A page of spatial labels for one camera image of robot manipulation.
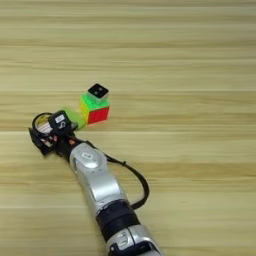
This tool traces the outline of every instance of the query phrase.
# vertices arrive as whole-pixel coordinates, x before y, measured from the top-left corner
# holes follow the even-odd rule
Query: black cable
[[[92,148],[98,149],[97,147],[95,147],[88,140],[84,141],[84,140],[80,140],[80,139],[78,139],[76,137],[71,137],[71,136],[70,136],[70,138],[75,140],[75,141],[77,141],[77,142],[86,143],[87,145],[91,146]],[[140,181],[140,183],[141,183],[141,185],[143,187],[144,195],[143,195],[143,198],[141,200],[139,200],[138,202],[132,204],[131,206],[132,206],[132,208],[134,210],[136,210],[136,209],[140,208],[141,206],[143,206],[146,203],[146,201],[147,201],[147,199],[149,197],[149,194],[150,194],[149,185],[148,185],[148,182],[145,179],[145,177],[139,171],[134,169],[132,166],[128,165],[126,163],[126,161],[123,161],[123,162],[119,161],[119,160],[117,160],[117,159],[115,159],[115,158],[105,154],[104,152],[103,152],[103,154],[106,156],[108,162],[115,163],[115,164],[120,164],[120,165],[126,167],[128,170],[130,170],[138,178],[138,180]]]

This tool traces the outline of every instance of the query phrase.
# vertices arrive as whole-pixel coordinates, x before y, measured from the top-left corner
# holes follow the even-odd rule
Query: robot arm
[[[58,130],[62,126],[56,125],[54,120],[60,119],[59,116],[64,116],[66,124],[62,126],[68,127],[66,131]],[[51,116],[49,124],[53,127],[51,136],[42,138],[30,129],[32,141],[43,154],[49,150],[43,147],[42,151],[41,143],[53,141],[50,150],[70,163],[105,239],[108,256],[163,256],[147,228],[138,220],[119,182],[108,170],[106,156],[85,142],[72,140],[75,138],[72,125],[65,113]]]

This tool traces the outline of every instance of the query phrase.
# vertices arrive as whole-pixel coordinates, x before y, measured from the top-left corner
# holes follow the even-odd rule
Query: wooden table
[[[77,136],[147,177],[137,213],[166,255],[255,256],[255,22],[255,0],[0,0],[0,255],[105,255],[68,164],[27,131],[99,82],[110,119]]]

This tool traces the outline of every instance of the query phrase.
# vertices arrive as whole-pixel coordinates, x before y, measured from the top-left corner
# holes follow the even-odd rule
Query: rubik's cube
[[[108,118],[110,104],[107,98],[108,89],[99,84],[95,84],[81,96],[80,108],[87,124],[97,123]]]

